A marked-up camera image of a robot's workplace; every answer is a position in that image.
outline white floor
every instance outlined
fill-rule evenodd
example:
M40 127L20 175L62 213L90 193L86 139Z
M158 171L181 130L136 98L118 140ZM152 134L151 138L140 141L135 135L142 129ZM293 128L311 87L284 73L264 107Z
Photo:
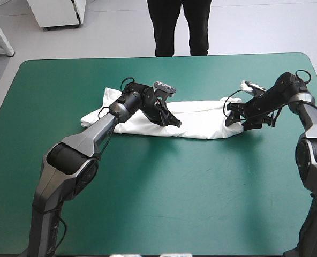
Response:
M0 6L0 26L16 51L0 57L0 106L19 65L28 59L143 57L154 55L146 0L87 0L78 29L43 31L26 0ZM213 0L210 55L303 52L317 72L316 0ZM183 15L176 55L189 55Z

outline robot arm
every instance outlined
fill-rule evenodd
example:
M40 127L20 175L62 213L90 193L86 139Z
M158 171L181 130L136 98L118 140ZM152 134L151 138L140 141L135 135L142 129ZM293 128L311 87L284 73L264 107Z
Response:
M254 90L254 98L247 103L227 105L231 110L225 122L227 126L238 122L241 116L246 118L244 130L261 128L262 123L271 125L273 119L268 114L288 105L293 113L299 115L305 129L297 144L296 163L304 187L312 192L313 201L301 227L299 243L295 249L284 253L286 257L317 257L317 107L307 90L308 82L300 79L297 73L286 72L269 90Z
M28 249L22 256L51 257L56 244L63 202L72 200L92 181L102 151L99 144L110 137L118 123L126 122L139 109L161 126L180 126L181 122L165 103L175 89L156 82L153 87L128 83L109 112L82 133L62 139L45 154L36 188Z

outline black pants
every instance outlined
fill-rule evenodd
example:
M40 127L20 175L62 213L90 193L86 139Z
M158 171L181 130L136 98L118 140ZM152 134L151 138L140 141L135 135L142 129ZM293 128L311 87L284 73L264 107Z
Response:
M147 0L156 42L155 56L173 56L181 4L190 28L191 55L207 55L211 0Z

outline folded towel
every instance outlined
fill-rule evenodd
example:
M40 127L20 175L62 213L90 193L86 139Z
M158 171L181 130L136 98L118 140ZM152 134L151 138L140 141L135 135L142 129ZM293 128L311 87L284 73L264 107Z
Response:
M111 105L117 100L121 91L106 88L103 106ZM226 117L223 114L224 101L227 97L219 101L186 101L167 103L168 109L173 115L181 120L181 127L167 126L161 127L151 123L148 118L139 110L127 122L120 123L115 128L115 133L153 135L157 137L184 137L199 139L228 138L240 134L243 127L240 122L236 122L229 127L225 127ZM228 102L240 103L240 98L230 98ZM81 119L81 126L89 127L98 120L97 109ZM100 117L108 112L104 109Z

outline green tabletop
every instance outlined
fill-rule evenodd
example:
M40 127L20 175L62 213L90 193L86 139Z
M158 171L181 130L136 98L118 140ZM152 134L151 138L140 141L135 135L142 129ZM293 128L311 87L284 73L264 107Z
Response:
M27 247L41 158L82 131L105 87L132 76L176 87L169 101L218 100L244 79L269 88L297 69L310 71L317 103L304 54L24 62L0 109L0 254ZM294 158L302 132L285 108L275 128L228 139L115 134L96 178L64 205L57 253L280 255L295 247L311 203Z

